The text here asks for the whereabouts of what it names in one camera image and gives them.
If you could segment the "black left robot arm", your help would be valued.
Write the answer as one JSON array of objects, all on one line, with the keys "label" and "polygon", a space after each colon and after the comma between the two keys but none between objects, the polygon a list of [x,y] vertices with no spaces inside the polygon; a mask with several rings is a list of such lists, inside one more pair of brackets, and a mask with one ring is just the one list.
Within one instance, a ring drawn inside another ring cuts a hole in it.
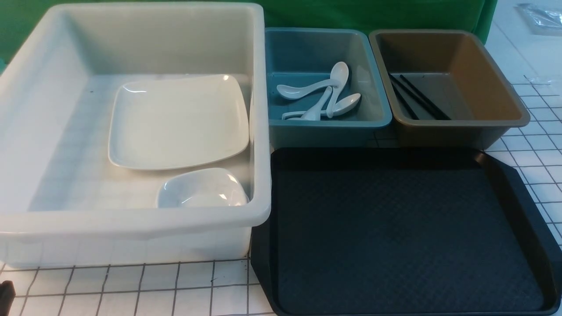
[{"label": "black left robot arm", "polygon": [[15,287],[11,280],[0,284],[0,315],[8,316],[12,302],[16,296]]}]

